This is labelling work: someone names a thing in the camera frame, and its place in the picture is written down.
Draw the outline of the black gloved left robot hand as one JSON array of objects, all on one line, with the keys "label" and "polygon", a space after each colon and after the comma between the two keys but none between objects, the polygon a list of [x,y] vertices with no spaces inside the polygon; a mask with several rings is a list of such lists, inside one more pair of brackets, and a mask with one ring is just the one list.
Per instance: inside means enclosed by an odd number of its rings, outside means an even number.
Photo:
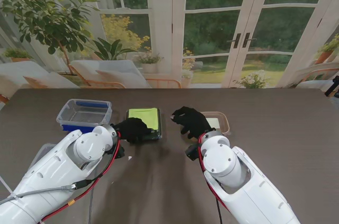
[{"label": "black gloved left robot hand", "polygon": [[148,128],[140,118],[127,118],[111,126],[118,133],[120,139],[126,140],[130,144],[140,144],[143,137],[152,132],[152,129]]}]

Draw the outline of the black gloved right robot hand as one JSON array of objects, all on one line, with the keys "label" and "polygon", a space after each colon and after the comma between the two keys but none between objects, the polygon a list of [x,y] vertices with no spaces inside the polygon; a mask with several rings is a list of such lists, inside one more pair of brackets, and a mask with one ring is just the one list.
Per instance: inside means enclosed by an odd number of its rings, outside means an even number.
[{"label": "black gloved right robot hand", "polygon": [[215,130],[201,112],[187,106],[175,110],[171,120],[182,127],[181,134],[187,135],[188,139],[199,139],[201,135]]}]

